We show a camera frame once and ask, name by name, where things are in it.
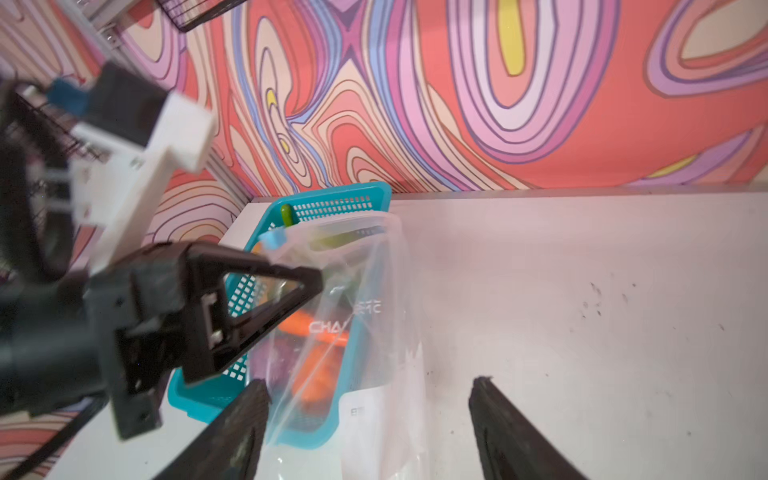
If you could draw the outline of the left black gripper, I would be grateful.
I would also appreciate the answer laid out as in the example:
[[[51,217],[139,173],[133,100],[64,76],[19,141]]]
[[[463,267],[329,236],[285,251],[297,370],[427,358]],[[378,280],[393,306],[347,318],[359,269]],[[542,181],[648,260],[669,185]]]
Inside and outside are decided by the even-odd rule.
[[[240,305],[230,276],[287,291]],[[1,289],[1,413],[101,396],[121,439],[156,430],[175,368],[187,384],[222,373],[322,291],[316,268],[188,242],[143,247],[93,276],[15,281]]]

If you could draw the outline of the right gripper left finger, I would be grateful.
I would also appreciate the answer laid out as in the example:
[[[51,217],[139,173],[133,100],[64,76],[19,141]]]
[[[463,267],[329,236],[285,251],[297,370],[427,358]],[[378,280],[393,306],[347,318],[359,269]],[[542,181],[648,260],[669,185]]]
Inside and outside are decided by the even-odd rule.
[[[241,394],[156,475],[158,479],[244,479],[256,476],[271,398],[263,380]]]

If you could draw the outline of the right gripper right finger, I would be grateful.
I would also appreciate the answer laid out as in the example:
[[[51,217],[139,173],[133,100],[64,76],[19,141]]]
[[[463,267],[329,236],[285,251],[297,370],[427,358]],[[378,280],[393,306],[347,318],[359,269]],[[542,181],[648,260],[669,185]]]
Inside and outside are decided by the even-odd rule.
[[[585,479],[491,378],[473,380],[469,411],[486,479]]]

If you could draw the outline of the orange carrot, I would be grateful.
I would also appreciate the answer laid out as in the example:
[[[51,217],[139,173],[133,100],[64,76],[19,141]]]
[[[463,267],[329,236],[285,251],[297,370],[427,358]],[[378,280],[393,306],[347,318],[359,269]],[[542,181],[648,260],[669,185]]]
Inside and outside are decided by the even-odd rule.
[[[349,341],[349,332],[338,321],[316,320],[304,311],[297,311],[283,320],[278,329],[297,337],[314,336],[317,341],[345,347]]]

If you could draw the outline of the teal plastic basket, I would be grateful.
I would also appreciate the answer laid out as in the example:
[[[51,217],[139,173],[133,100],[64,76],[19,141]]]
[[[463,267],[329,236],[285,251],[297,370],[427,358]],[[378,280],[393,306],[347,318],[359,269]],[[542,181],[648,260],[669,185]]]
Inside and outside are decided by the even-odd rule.
[[[230,273],[225,278],[230,315],[278,307],[286,314],[267,336],[216,377],[189,385],[173,374],[171,406],[211,423],[250,381],[265,380],[272,400],[267,438],[304,450],[326,444],[339,425],[341,397],[361,383],[369,359],[364,319],[379,310],[383,270],[377,248],[362,240],[380,227],[345,228],[317,240],[296,226],[324,217],[386,212],[392,189],[384,182],[333,187],[285,197],[272,203],[246,243],[253,253],[270,255],[290,268],[306,267],[315,278],[290,280],[266,274]]]

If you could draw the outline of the clear zip top bag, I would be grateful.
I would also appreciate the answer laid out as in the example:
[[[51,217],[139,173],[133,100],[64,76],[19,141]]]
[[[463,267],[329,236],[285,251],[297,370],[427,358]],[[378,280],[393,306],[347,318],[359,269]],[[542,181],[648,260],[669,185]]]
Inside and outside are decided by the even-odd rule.
[[[260,479],[425,479],[426,387],[407,247],[398,217],[367,211],[264,233],[281,266],[323,289],[249,354],[270,416]]]

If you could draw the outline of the green lettuce leaf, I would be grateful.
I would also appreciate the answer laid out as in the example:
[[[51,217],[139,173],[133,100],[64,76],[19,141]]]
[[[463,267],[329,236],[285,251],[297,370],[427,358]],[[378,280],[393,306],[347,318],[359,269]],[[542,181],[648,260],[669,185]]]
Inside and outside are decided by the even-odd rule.
[[[356,241],[382,233],[381,227],[351,230],[333,235],[320,236],[311,240],[309,248],[312,251],[328,251],[344,247]]]

